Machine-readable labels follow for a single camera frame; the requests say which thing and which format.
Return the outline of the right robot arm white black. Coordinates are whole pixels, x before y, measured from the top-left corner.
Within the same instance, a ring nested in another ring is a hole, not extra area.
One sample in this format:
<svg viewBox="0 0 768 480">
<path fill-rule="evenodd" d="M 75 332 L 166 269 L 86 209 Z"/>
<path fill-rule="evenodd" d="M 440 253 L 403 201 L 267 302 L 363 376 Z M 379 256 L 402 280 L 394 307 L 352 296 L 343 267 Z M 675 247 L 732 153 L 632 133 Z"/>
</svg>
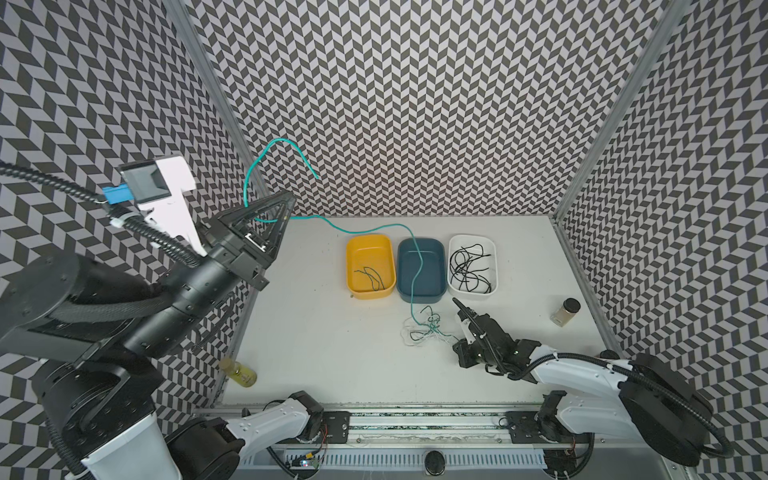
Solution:
<svg viewBox="0 0 768 480">
<path fill-rule="evenodd" d="M 610 350 L 598 356 L 558 351 L 515 339 L 489 315 L 454 303 L 464 331 L 453 346 L 460 367 L 481 365 L 492 376 L 551 387 L 536 415 L 548 441 L 559 442 L 565 434 L 642 440 L 687 467 L 702 457 L 733 457 L 734 445 L 714 424 L 711 404 L 658 357 L 625 360 Z"/>
</svg>

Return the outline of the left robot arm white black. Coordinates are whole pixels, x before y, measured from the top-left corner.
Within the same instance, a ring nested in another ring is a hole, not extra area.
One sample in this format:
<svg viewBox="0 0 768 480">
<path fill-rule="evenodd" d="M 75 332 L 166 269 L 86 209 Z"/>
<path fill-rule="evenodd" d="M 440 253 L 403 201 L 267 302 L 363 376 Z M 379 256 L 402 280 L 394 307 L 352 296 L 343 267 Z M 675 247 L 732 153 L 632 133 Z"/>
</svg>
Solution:
<svg viewBox="0 0 768 480">
<path fill-rule="evenodd" d="M 41 360 L 33 390 L 56 453 L 74 479 L 227 479 L 240 459 L 285 440 L 323 444 L 323 407 L 299 391 L 276 406 L 226 421 L 195 419 L 169 436 L 157 422 L 154 361 L 240 283 L 262 289 L 294 196 L 281 191 L 213 217 L 197 249 L 73 182 L 3 163 L 5 177 L 102 204 L 124 229 L 174 260 L 158 282 L 58 252 L 19 272 L 1 297 L 1 349 Z"/>
</svg>

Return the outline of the dark teal plastic bin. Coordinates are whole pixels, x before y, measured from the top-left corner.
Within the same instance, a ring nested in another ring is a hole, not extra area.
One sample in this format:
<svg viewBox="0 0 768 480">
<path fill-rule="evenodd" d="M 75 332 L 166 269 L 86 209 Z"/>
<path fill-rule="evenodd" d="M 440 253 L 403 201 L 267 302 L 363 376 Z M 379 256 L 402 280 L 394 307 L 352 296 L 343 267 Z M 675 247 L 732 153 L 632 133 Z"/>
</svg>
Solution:
<svg viewBox="0 0 768 480">
<path fill-rule="evenodd" d="M 447 262 L 443 243 L 434 238 L 402 240 L 396 261 L 399 296 L 406 303 L 435 304 L 447 290 Z"/>
</svg>

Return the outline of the white plastic bin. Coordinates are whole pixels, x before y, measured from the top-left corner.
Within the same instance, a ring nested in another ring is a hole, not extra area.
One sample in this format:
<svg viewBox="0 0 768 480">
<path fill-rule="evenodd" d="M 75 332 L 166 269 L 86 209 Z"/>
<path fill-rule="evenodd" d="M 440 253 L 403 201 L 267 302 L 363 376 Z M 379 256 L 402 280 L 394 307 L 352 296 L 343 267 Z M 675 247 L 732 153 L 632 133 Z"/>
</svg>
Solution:
<svg viewBox="0 0 768 480">
<path fill-rule="evenodd" d="M 450 292 L 485 300 L 499 285 L 497 248 L 487 237 L 459 234 L 448 243 L 447 280 Z"/>
</svg>

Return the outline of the spice jar black lid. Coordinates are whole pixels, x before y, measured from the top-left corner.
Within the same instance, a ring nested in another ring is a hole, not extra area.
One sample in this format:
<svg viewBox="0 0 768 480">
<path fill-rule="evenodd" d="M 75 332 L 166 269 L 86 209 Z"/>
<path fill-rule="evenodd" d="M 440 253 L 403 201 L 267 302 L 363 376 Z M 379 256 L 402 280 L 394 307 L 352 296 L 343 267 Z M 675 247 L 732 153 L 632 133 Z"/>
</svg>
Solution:
<svg viewBox="0 0 768 480">
<path fill-rule="evenodd" d="M 563 327 L 569 323 L 581 310 L 581 303 L 576 298 L 566 298 L 561 306 L 550 316 L 550 320 L 557 326 Z"/>
</svg>

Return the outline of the small yellow round object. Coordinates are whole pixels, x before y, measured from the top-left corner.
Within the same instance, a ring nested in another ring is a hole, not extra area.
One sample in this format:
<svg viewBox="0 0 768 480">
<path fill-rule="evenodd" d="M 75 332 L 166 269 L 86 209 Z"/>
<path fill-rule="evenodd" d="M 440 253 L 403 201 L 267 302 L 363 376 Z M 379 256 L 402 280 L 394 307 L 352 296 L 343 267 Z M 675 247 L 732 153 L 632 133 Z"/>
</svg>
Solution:
<svg viewBox="0 0 768 480">
<path fill-rule="evenodd" d="M 252 387 L 257 382 L 255 371 L 232 358 L 220 359 L 218 366 L 229 379 L 244 388 Z"/>
</svg>

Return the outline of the yellow plastic bin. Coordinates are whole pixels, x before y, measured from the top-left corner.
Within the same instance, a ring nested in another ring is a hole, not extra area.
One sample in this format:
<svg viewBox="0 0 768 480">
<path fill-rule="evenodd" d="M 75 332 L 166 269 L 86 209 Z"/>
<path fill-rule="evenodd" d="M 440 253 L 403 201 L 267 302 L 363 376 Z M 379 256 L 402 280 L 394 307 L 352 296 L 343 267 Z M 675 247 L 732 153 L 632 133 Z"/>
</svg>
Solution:
<svg viewBox="0 0 768 480">
<path fill-rule="evenodd" d="M 392 242 L 383 234 L 353 236 L 345 250 L 346 283 L 358 300 L 389 296 L 397 282 Z"/>
</svg>

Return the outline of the small green circuit board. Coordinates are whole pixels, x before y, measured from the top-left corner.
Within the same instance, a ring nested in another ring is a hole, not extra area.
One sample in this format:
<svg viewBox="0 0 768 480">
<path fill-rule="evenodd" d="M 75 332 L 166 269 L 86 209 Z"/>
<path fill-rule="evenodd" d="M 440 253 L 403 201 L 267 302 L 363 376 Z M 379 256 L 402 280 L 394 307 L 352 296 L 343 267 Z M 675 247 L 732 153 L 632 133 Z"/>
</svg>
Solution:
<svg viewBox="0 0 768 480">
<path fill-rule="evenodd" d="M 292 469 L 318 469 L 320 461 L 317 456 L 300 456 L 290 462 Z"/>
</svg>

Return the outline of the left corner aluminium post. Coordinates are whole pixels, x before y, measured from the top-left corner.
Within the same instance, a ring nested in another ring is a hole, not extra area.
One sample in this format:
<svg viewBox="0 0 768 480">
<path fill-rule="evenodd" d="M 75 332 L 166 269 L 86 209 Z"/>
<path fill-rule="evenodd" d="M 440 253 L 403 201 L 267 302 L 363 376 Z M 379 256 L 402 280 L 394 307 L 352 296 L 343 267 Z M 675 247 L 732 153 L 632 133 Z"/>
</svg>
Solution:
<svg viewBox="0 0 768 480">
<path fill-rule="evenodd" d="M 223 128 L 227 132 L 237 153 L 241 164 L 241 173 L 238 174 L 238 178 L 243 183 L 248 169 L 254 164 L 257 157 L 254 155 L 251 145 L 241 129 L 235 112 L 222 88 L 222 83 L 214 71 L 209 56 L 205 52 L 201 37 L 197 33 L 189 15 L 187 3 L 185 1 L 163 1 L 163 6 L 169 21 L 176 30 L 177 38 L 183 44 L 188 57 L 194 65 L 194 69 L 200 77 L 210 101 L 222 122 Z"/>
</svg>

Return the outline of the corner aluminium post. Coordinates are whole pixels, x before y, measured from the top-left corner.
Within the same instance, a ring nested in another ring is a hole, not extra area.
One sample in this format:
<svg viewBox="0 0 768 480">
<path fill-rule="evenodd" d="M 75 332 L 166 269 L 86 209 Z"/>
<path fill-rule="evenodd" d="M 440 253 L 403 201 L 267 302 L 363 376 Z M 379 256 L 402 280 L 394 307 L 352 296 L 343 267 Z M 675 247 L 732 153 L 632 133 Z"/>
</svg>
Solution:
<svg viewBox="0 0 768 480">
<path fill-rule="evenodd" d="M 553 215 L 555 224 L 561 225 L 564 222 L 569 209 L 585 187 L 613 135 L 621 125 L 623 118 L 629 111 L 644 82 L 651 75 L 659 56 L 669 43 L 678 25 L 682 22 L 690 5 L 691 1 L 685 0 L 674 0 L 667 5 L 658 25 L 653 29 L 648 43 L 640 52 L 636 64 L 630 72 L 625 85 L 620 90 L 613 107 L 606 116 L 571 184 L 566 189 L 561 202 L 555 209 Z"/>
<path fill-rule="evenodd" d="M 241 164 L 241 173 L 238 174 L 238 178 L 243 183 L 248 169 L 254 164 L 257 157 L 254 155 L 251 145 L 241 129 L 235 112 L 222 88 L 222 83 L 214 71 L 209 56 L 205 52 L 201 37 L 197 33 L 189 15 L 187 3 L 185 1 L 163 1 L 163 6 L 169 21 L 176 30 L 177 38 L 183 44 L 188 57 L 194 65 L 194 69 L 200 77 L 210 101 L 222 122 L 223 128 L 227 132 L 237 153 Z"/>
</svg>

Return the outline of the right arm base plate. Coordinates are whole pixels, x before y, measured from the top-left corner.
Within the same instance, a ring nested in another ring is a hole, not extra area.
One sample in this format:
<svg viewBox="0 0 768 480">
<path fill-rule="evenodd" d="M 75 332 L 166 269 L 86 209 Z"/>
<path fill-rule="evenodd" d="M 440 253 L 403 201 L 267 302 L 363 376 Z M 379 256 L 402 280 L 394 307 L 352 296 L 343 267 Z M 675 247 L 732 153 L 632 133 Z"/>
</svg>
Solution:
<svg viewBox="0 0 768 480">
<path fill-rule="evenodd" d="M 530 410 L 513 410 L 504 414 L 505 428 L 513 444 L 546 444 L 536 418 L 537 413 Z"/>
</svg>

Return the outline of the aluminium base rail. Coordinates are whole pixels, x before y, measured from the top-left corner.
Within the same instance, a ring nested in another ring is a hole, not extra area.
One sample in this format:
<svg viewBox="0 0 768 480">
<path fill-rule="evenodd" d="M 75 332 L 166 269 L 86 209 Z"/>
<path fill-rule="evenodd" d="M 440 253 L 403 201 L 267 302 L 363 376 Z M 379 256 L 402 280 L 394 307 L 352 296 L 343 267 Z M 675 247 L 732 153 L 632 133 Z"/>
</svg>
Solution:
<svg viewBox="0 0 768 480">
<path fill-rule="evenodd" d="M 572 440 L 546 444 L 513 444 L 504 414 L 513 410 L 538 411 L 533 403 L 467 405 L 327 405 L 324 411 L 349 411 L 349 448 L 448 448 L 567 449 Z"/>
</svg>

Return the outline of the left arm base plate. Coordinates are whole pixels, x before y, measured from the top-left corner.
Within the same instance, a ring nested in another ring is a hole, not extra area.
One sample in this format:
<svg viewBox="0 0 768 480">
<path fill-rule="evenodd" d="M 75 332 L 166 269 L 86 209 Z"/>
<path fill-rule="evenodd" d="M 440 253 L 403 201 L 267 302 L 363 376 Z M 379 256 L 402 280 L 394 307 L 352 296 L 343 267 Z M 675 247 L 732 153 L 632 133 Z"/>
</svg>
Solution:
<svg viewBox="0 0 768 480">
<path fill-rule="evenodd" d="M 314 443 L 323 440 L 325 444 L 346 444 L 349 438 L 351 413 L 349 411 L 324 411 L 314 429 Z"/>
</svg>

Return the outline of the right corner aluminium post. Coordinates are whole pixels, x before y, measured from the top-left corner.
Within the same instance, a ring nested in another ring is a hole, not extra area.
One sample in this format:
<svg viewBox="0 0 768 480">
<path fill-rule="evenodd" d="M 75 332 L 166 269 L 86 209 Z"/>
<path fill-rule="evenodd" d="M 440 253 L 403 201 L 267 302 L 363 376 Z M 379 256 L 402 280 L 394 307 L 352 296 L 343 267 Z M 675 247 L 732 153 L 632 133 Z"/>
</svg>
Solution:
<svg viewBox="0 0 768 480">
<path fill-rule="evenodd" d="M 625 85 L 620 90 L 613 107 L 606 116 L 571 184 L 566 189 L 561 202 L 555 209 L 553 215 L 555 224 L 561 225 L 564 222 L 569 209 L 585 187 L 613 135 L 621 125 L 623 118 L 629 111 L 644 82 L 651 75 L 659 56 L 669 43 L 678 25 L 682 22 L 690 5 L 691 1 L 685 0 L 674 0 L 667 5 L 658 25 L 653 29 L 648 43 L 640 52 L 636 64 L 630 72 Z"/>
</svg>

